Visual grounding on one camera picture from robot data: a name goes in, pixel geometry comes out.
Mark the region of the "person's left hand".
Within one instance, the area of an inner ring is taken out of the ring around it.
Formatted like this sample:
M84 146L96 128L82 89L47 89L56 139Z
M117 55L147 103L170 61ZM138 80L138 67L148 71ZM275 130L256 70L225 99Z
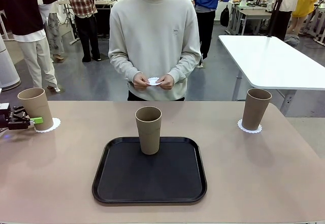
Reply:
M174 86L174 78L169 74L165 74L160 77L156 83L160 88L164 90L171 90Z

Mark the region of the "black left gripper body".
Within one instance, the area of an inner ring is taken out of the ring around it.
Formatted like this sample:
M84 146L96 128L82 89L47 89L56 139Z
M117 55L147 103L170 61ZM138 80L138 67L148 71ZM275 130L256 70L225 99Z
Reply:
M10 113L11 113L10 109L1 109L1 111L0 111L0 128L8 127Z

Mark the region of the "person's right hand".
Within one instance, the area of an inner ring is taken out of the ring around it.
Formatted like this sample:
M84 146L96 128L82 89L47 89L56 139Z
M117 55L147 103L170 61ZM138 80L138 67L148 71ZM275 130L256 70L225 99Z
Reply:
M133 78L133 85L136 90L143 91L150 87L149 81L143 73L135 74Z

